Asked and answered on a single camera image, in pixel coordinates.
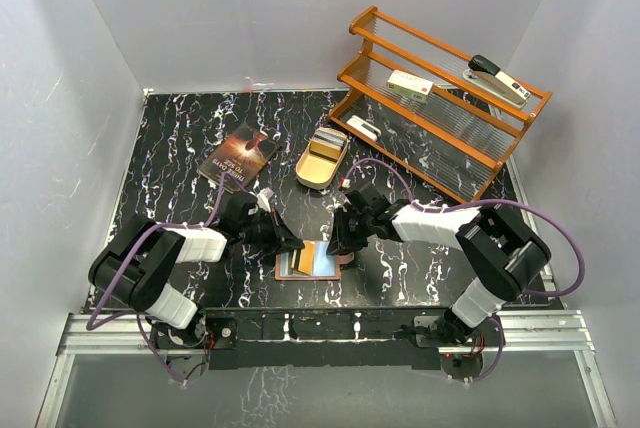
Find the credit card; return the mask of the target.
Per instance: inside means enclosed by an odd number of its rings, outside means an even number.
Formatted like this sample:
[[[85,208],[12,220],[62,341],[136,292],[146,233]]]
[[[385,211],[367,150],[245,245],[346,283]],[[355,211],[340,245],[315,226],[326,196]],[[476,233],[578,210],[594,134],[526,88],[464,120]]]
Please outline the credit card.
[[[299,271],[300,264],[300,250],[284,253],[282,258],[284,262],[284,274],[289,277],[301,276]]]

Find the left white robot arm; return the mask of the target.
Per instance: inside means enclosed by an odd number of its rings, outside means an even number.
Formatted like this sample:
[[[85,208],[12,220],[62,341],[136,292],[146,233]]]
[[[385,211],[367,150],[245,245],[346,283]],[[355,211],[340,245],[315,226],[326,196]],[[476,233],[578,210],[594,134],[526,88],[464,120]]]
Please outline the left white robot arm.
[[[197,347],[207,331],[204,311],[169,278],[177,264],[217,263],[237,244],[254,245],[267,255],[304,248],[266,195],[237,192],[218,219],[204,224],[133,216],[95,259],[88,281],[104,300],[113,298],[158,323],[173,343]]]

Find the gold magnetic stripe card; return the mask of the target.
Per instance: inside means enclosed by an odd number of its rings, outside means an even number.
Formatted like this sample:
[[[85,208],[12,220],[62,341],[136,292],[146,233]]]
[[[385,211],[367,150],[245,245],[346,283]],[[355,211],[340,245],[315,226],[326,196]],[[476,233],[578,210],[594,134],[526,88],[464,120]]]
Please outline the gold magnetic stripe card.
[[[304,241],[304,247],[300,250],[299,271],[304,276],[313,274],[314,256],[316,244],[314,241]]]

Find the pink leather card holder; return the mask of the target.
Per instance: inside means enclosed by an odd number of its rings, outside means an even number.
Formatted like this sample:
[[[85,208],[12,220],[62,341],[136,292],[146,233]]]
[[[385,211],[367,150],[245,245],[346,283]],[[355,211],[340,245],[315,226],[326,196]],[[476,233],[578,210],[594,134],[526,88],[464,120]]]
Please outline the pink leather card holder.
[[[275,260],[275,278],[279,281],[339,281],[342,268],[354,254],[329,255],[328,241],[304,241],[302,250],[281,253]]]

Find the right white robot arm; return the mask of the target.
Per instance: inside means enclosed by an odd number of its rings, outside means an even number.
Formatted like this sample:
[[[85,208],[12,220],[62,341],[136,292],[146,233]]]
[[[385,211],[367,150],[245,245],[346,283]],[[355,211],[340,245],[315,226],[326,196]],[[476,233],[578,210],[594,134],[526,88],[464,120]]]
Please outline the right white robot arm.
[[[346,204],[335,210],[327,254],[353,254],[372,236],[427,242],[466,256],[475,278],[457,300],[429,325],[403,325],[398,331],[400,337],[441,344],[471,343],[482,323],[519,298],[551,259],[548,246],[503,203],[428,210],[408,199],[391,203],[367,183],[347,191]]]

